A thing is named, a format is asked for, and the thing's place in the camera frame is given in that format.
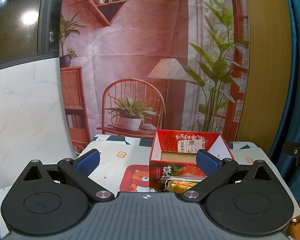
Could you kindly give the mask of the orange floral quilted pouch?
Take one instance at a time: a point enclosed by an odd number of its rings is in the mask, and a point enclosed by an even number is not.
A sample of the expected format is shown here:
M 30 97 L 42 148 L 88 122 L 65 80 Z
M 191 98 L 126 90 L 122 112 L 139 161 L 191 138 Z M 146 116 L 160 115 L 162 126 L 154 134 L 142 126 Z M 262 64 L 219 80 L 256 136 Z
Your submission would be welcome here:
M 165 191 L 181 194 L 189 190 L 190 188 L 196 186 L 201 181 L 201 179 L 172 178 L 166 181 Z

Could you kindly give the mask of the printed living room backdrop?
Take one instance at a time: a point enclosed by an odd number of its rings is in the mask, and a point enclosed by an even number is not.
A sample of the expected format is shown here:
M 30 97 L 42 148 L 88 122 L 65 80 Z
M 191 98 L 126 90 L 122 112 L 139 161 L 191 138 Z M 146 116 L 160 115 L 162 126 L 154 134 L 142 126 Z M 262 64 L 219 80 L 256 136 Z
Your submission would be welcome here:
M 157 129 L 234 140 L 249 68 L 247 0 L 62 0 L 71 143 Z

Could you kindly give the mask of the red strawberry cardboard box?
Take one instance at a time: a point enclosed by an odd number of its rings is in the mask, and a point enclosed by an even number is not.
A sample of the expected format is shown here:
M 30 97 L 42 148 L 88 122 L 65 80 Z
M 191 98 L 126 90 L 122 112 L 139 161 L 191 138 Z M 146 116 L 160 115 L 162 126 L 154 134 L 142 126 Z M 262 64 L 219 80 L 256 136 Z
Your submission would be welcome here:
M 196 154 L 204 149 L 219 159 L 233 158 L 220 133 L 158 129 L 149 157 L 149 185 L 163 189 L 170 177 L 204 179 Z

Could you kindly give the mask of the cartoon bear tablecloth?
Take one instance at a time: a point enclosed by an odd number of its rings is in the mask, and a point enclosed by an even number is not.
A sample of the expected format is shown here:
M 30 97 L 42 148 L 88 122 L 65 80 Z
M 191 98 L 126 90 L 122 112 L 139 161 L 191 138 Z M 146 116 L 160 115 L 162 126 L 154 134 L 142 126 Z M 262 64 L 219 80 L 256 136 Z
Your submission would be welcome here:
M 99 151 L 100 163 L 90 174 L 89 178 L 100 183 L 113 194 L 117 194 L 119 191 L 128 190 L 127 185 L 131 181 L 132 176 L 125 177 L 124 174 L 126 171 L 132 172 L 133 168 L 139 168 L 142 171 L 149 170 L 151 146 L 152 141 L 149 139 L 98 134 L 93 137 L 93 140 L 80 155 L 87 153 L 93 148 Z M 300 215 L 298 202 L 281 177 L 276 166 L 261 148 L 252 142 L 230 142 L 228 146 L 230 146 L 233 158 L 239 164 L 251 165 L 257 159 L 265 160 L 293 202 L 293 218 Z

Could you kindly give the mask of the dark glass window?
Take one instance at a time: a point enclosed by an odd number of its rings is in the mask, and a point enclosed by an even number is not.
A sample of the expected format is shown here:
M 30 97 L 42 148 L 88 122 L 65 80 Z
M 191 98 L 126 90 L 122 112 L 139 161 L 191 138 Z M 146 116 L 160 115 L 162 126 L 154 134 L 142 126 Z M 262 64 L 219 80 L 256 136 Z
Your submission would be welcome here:
M 0 0 L 0 70 L 59 56 L 62 0 Z

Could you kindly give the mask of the wooden wall panel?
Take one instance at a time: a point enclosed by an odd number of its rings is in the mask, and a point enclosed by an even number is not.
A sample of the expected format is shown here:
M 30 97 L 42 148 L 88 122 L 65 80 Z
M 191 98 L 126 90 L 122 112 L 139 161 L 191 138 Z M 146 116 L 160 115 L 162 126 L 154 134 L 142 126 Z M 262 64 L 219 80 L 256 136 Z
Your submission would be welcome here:
M 286 103 L 292 35 L 287 0 L 248 0 L 249 70 L 236 140 L 269 153 Z

